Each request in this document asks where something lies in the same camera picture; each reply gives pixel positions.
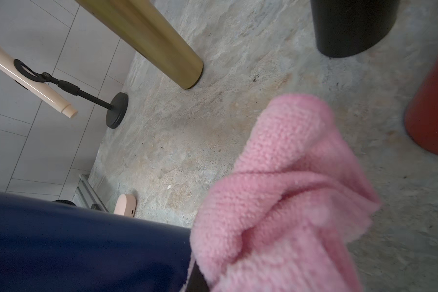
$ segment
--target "gray speckled floor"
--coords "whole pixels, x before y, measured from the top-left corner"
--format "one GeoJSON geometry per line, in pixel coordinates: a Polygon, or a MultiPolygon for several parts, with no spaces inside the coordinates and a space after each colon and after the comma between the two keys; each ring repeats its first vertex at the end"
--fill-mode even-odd
{"type": "Polygon", "coordinates": [[[136,218],[191,226],[271,98],[313,93],[333,108],[384,201],[370,232],[350,244],[366,290],[438,292],[438,156],[402,123],[438,55],[438,0],[402,1],[380,43],[343,59],[316,50],[308,0],[155,5],[204,60],[204,74],[182,90],[136,55],[127,115],[107,131],[89,180],[109,209],[133,193],[136,218]]]}

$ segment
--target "cream plastic tube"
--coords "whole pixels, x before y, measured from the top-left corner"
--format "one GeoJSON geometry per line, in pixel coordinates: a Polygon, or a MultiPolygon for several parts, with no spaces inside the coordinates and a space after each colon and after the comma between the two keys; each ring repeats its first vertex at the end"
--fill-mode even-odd
{"type": "Polygon", "coordinates": [[[55,90],[50,88],[47,84],[30,80],[19,73],[13,64],[13,61],[14,59],[0,48],[1,71],[5,72],[8,76],[15,79],[25,88],[29,89],[29,91],[67,117],[72,118],[78,113],[78,111],[71,106],[70,102],[55,92],[55,90]]]}

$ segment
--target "beige tube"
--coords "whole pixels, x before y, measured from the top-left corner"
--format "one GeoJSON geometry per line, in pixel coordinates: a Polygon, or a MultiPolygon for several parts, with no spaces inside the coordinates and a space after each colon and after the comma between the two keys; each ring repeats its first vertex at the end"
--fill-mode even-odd
{"type": "Polygon", "coordinates": [[[196,84],[203,61],[149,0],[76,0],[183,89],[196,84]]]}
{"type": "Polygon", "coordinates": [[[78,111],[71,106],[70,102],[59,95],[47,84],[29,80],[17,71],[13,64],[13,58],[0,48],[0,70],[15,79],[19,84],[29,89],[30,92],[47,102],[51,107],[63,113],[69,118],[74,117],[78,111]]]}

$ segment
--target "pink object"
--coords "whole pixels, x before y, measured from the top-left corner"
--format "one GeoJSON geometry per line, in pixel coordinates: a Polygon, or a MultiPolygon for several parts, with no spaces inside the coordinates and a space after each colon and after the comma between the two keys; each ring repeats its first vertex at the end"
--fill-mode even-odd
{"type": "Polygon", "coordinates": [[[113,213],[133,218],[134,209],[136,209],[136,198],[134,195],[122,194],[117,199],[117,204],[115,204],[115,210],[113,213]]]}
{"type": "Polygon", "coordinates": [[[362,291],[345,243],[380,201],[326,103],[277,97],[200,207],[191,245],[211,291],[362,291]]]}

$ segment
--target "tile grout line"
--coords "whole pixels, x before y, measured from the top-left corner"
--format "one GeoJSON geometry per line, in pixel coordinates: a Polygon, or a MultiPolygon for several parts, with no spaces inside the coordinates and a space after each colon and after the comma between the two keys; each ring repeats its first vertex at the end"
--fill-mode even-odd
{"type": "Polygon", "coordinates": [[[37,180],[30,180],[30,179],[20,179],[20,178],[12,178],[12,179],[23,180],[23,181],[32,181],[33,183],[41,183],[41,184],[56,184],[56,183],[47,183],[47,182],[37,181],[37,180]]]}
{"type": "MultiPolygon", "coordinates": [[[[110,63],[109,63],[109,67],[107,68],[107,72],[105,73],[104,81],[102,81],[101,90],[99,90],[99,93],[98,93],[98,96],[97,96],[98,98],[99,98],[99,95],[101,94],[102,86],[104,86],[105,78],[107,78],[107,73],[109,73],[110,65],[112,65],[113,57],[115,56],[115,52],[117,51],[117,47],[115,47],[115,50],[114,50],[113,55],[112,55],[112,59],[110,60],[110,63]]],[[[86,123],[86,126],[84,127],[84,131],[83,131],[83,133],[82,133],[81,140],[79,140],[78,148],[76,149],[76,153],[75,153],[75,156],[73,157],[73,161],[71,162],[71,165],[73,165],[73,163],[75,162],[76,154],[78,153],[79,146],[81,146],[82,138],[84,137],[84,133],[86,133],[86,129],[87,129],[87,127],[88,127],[89,120],[91,119],[91,115],[92,115],[92,112],[94,111],[94,107],[95,107],[95,106],[96,106],[96,104],[94,104],[94,106],[92,107],[91,114],[89,115],[88,122],[86,123]]],[[[69,176],[69,174],[70,174],[70,171],[71,171],[71,166],[70,166],[70,169],[68,170],[67,177],[65,178],[65,183],[66,183],[67,180],[68,180],[68,176],[69,176]]],[[[64,189],[62,188],[62,190],[60,191],[60,195],[58,196],[59,199],[60,199],[60,196],[62,195],[62,192],[63,192],[63,191],[64,191],[64,189]]]]}
{"type": "Polygon", "coordinates": [[[68,9],[66,9],[66,8],[64,8],[62,5],[60,5],[60,3],[58,3],[58,2],[55,1],[55,0],[53,0],[53,1],[54,1],[55,3],[57,3],[57,5],[60,6],[61,8],[65,9],[66,11],[68,11],[68,9]]]}
{"type": "Polygon", "coordinates": [[[10,133],[10,134],[15,134],[15,135],[22,136],[22,137],[27,137],[27,136],[24,136],[24,135],[21,135],[21,134],[17,134],[17,133],[13,133],[13,132],[8,132],[8,131],[2,130],[2,129],[0,129],[0,131],[7,132],[7,133],[10,133]]]}
{"type": "Polygon", "coordinates": [[[74,167],[71,167],[72,169],[76,169],[77,171],[82,171],[82,172],[91,172],[91,171],[85,171],[84,169],[79,169],[79,168],[74,168],[74,167]]]}
{"type": "MultiPolygon", "coordinates": [[[[91,114],[92,114],[92,112],[94,111],[94,107],[95,107],[95,106],[96,106],[96,104],[93,105],[93,107],[92,107],[92,109],[91,109],[91,114]]],[[[65,186],[65,184],[67,183],[68,176],[70,175],[71,166],[72,166],[73,163],[75,162],[76,154],[78,154],[78,149],[79,149],[79,146],[81,146],[81,141],[82,141],[82,138],[84,137],[84,133],[86,133],[86,128],[88,127],[89,120],[91,119],[91,114],[89,115],[88,122],[86,123],[86,126],[84,127],[84,131],[83,131],[83,133],[82,133],[82,135],[81,135],[81,139],[79,140],[79,144],[78,144],[78,148],[76,148],[75,156],[73,156],[73,160],[71,161],[70,169],[68,170],[67,177],[65,178],[64,186],[65,186]]],[[[63,192],[63,191],[64,191],[64,188],[62,187],[62,190],[60,191],[60,195],[58,195],[58,198],[59,198],[59,199],[60,199],[60,196],[62,195],[62,192],[63,192]]]]}
{"type": "MultiPolygon", "coordinates": [[[[6,117],[6,118],[8,118],[8,119],[13,119],[13,120],[18,120],[18,119],[15,119],[15,118],[12,118],[12,117],[9,117],[9,116],[6,116],[6,115],[3,115],[3,114],[0,114],[2,117],[6,117]]],[[[26,124],[29,124],[29,125],[32,125],[31,123],[28,123],[27,121],[23,121],[23,120],[19,120],[19,121],[22,121],[23,123],[26,123],[26,124]]]]}
{"type": "Polygon", "coordinates": [[[113,81],[116,81],[116,82],[122,84],[123,86],[125,86],[125,84],[121,83],[121,82],[118,81],[118,80],[115,80],[114,78],[110,77],[110,75],[107,75],[107,74],[106,74],[106,76],[107,76],[108,78],[112,79],[113,81]]]}
{"type": "Polygon", "coordinates": [[[17,193],[29,193],[29,194],[34,194],[34,195],[45,195],[45,196],[54,196],[54,197],[58,197],[58,195],[51,195],[51,194],[41,194],[38,192],[17,192],[17,193]]]}
{"type": "Polygon", "coordinates": [[[83,82],[83,81],[81,81],[80,79],[71,76],[70,74],[66,73],[66,72],[63,71],[62,69],[57,68],[57,66],[55,66],[54,71],[55,71],[55,69],[57,69],[57,70],[59,70],[59,71],[62,71],[63,73],[65,73],[65,74],[67,74],[68,76],[70,76],[70,77],[72,77],[72,78],[78,80],[79,82],[81,82],[81,83],[83,83],[83,84],[85,84],[85,85],[88,85],[88,86],[91,87],[92,89],[96,89],[97,91],[101,91],[100,89],[97,89],[97,88],[95,88],[95,87],[93,87],[93,86],[87,84],[86,82],[83,82]]]}
{"type": "Polygon", "coordinates": [[[75,15],[75,18],[73,18],[73,21],[71,22],[70,29],[68,30],[67,37],[65,38],[64,45],[62,46],[62,49],[60,50],[60,54],[58,54],[57,62],[55,63],[55,67],[54,67],[54,70],[52,71],[52,75],[55,73],[55,69],[57,69],[58,60],[60,60],[60,57],[62,56],[62,52],[64,51],[64,47],[65,47],[65,44],[67,43],[68,36],[70,35],[71,27],[73,26],[73,23],[75,23],[75,19],[76,19],[76,15],[75,15]]]}
{"type": "MultiPolygon", "coordinates": [[[[37,112],[39,112],[39,109],[41,108],[41,104],[42,104],[42,101],[39,104],[39,107],[37,108],[37,112]]],[[[36,120],[37,112],[36,112],[36,115],[34,116],[33,124],[34,124],[34,121],[36,120]]],[[[10,182],[12,181],[13,174],[16,170],[16,167],[18,166],[19,159],[21,158],[21,154],[23,154],[24,146],[26,146],[26,142],[27,142],[28,138],[29,138],[29,134],[27,135],[26,140],[24,140],[23,148],[21,148],[21,152],[19,153],[18,160],[16,161],[15,167],[13,168],[12,176],[10,177],[10,180],[8,181],[8,185],[6,186],[5,191],[7,191],[8,187],[10,186],[10,182]]]]}
{"type": "Polygon", "coordinates": [[[53,18],[55,18],[56,20],[60,21],[61,23],[63,23],[60,19],[56,18],[55,16],[53,16],[52,14],[50,14],[47,10],[45,10],[44,8],[40,7],[39,5],[37,5],[33,0],[29,0],[31,3],[34,3],[35,6],[39,7],[40,9],[44,10],[47,14],[49,14],[50,16],[52,16],[53,18]]]}

